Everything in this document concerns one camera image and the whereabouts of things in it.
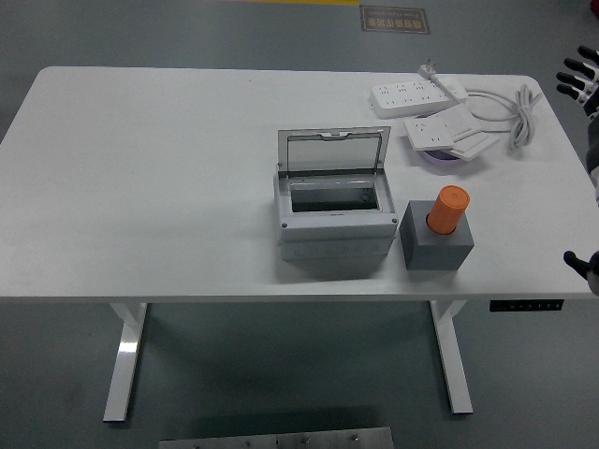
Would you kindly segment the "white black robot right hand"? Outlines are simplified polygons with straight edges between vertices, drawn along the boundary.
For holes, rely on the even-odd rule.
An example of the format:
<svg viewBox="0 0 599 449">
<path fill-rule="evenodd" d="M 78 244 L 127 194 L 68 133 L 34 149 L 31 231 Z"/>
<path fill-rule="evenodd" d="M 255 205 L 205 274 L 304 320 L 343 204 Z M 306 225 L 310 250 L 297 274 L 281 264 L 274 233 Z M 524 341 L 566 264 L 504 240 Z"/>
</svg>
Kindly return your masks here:
<svg viewBox="0 0 599 449">
<path fill-rule="evenodd" d="M 556 74 L 559 82 L 557 91 L 577 102 L 590 120 L 585 167 L 595 189 L 595 202 L 598 202 L 598 50 L 580 45 L 577 53 L 583 61 L 573 58 L 563 60 L 569 72 Z"/>
</svg>

